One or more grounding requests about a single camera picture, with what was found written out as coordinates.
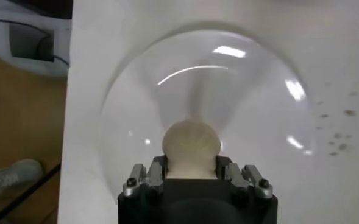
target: white table surface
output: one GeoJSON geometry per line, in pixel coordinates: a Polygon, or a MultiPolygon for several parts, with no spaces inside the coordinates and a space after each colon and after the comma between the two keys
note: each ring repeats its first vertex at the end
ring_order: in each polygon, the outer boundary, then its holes
{"type": "Polygon", "coordinates": [[[322,127],[313,155],[320,169],[316,194],[298,198],[302,206],[280,204],[279,223],[359,223],[359,0],[75,0],[59,224],[117,222],[98,154],[108,85],[136,52],[189,27],[243,30],[299,71],[322,127]]]}

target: black cable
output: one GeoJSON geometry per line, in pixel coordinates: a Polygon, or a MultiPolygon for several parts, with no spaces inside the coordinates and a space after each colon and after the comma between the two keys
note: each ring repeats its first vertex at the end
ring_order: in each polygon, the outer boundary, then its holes
{"type": "Polygon", "coordinates": [[[23,194],[21,194],[18,198],[12,201],[9,205],[7,205],[2,211],[0,211],[0,220],[2,220],[7,214],[9,214],[13,209],[15,209],[18,205],[20,205],[24,200],[26,200],[30,195],[32,195],[38,188],[44,185],[49,179],[51,179],[57,172],[60,171],[61,164],[55,166],[48,174],[43,176],[40,180],[38,180],[33,186],[28,188],[23,194]]]}
{"type": "Polygon", "coordinates": [[[62,59],[62,58],[60,58],[60,57],[57,56],[57,55],[53,55],[53,57],[56,58],[57,60],[63,62],[64,64],[66,64],[66,65],[69,67],[68,61],[66,61],[66,60],[64,60],[64,59],[62,59]]]}
{"type": "MultiPolygon", "coordinates": [[[[21,22],[16,22],[16,21],[12,21],[12,20],[7,20],[7,19],[0,19],[0,23],[11,23],[11,24],[18,24],[18,25],[22,25],[22,26],[27,26],[27,27],[30,27],[32,29],[35,29],[43,34],[45,34],[45,37],[43,37],[37,44],[37,47],[36,47],[36,54],[38,54],[38,51],[40,50],[40,46],[41,44],[44,42],[45,39],[51,37],[51,34],[37,26],[33,26],[31,24],[28,24],[28,23],[21,23],[21,22]]],[[[67,66],[69,66],[69,63],[64,60],[63,58],[57,56],[57,55],[52,55],[55,59],[58,59],[59,61],[61,61],[62,63],[66,64],[67,66]]]]}

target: wooden floor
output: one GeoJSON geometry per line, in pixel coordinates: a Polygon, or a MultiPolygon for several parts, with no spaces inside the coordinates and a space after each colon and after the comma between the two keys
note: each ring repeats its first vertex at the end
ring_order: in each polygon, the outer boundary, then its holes
{"type": "MultiPolygon", "coordinates": [[[[0,60],[0,168],[37,159],[46,171],[61,160],[66,79],[23,71],[0,60]]],[[[10,224],[56,223],[59,174],[8,217],[10,224]]],[[[0,196],[0,209],[28,186],[0,196]]]]}

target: shoe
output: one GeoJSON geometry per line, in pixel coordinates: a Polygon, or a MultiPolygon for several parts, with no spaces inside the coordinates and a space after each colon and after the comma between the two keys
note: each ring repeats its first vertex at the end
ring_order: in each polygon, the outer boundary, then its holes
{"type": "Polygon", "coordinates": [[[43,176],[40,162],[33,159],[23,159],[9,168],[0,169],[0,194],[14,186],[35,181],[43,176]]]}

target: silver bracket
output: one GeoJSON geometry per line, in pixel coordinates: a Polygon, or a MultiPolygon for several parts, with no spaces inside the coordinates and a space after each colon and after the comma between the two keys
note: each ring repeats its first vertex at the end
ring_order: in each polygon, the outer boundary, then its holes
{"type": "Polygon", "coordinates": [[[258,169],[254,165],[245,165],[241,169],[244,178],[251,181],[255,188],[255,195],[259,198],[272,198],[272,186],[269,181],[264,179],[258,169]]]}
{"type": "Polygon", "coordinates": [[[251,183],[243,178],[240,173],[240,168],[236,163],[230,163],[226,166],[225,179],[231,180],[231,184],[236,187],[247,189],[251,183]]]}
{"type": "Polygon", "coordinates": [[[146,177],[146,169],[142,164],[133,166],[128,180],[123,184],[123,193],[125,197],[130,197],[138,193],[140,185],[146,177]]]}
{"type": "Polygon", "coordinates": [[[159,162],[152,162],[145,182],[149,187],[160,187],[163,184],[163,168],[159,162]]]}

